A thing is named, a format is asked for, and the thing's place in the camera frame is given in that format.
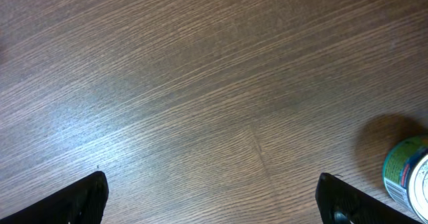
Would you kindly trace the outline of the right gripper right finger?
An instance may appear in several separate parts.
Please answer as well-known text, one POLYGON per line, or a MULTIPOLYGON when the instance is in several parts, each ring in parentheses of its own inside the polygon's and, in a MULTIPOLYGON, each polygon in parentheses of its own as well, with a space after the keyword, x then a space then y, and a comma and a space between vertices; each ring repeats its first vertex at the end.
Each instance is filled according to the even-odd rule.
POLYGON ((420 224, 329 173, 320 175, 315 199, 323 224, 420 224))

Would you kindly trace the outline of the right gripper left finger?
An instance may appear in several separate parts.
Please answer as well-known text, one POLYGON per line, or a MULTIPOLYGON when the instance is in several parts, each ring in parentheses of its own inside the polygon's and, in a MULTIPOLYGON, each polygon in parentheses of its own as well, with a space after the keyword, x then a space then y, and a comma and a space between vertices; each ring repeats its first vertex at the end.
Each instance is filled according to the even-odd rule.
POLYGON ((54 194, 1 219, 1 224, 100 224, 108 182, 96 171, 54 194))

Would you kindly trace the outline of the green labelled tin can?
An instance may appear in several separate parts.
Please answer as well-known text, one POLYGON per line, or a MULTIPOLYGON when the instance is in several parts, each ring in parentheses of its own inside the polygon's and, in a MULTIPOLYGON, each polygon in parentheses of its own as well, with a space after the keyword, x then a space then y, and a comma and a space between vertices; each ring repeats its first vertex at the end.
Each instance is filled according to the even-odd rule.
POLYGON ((427 136, 407 138, 389 151, 383 164, 383 183, 398 204, 427 222, 427 136))

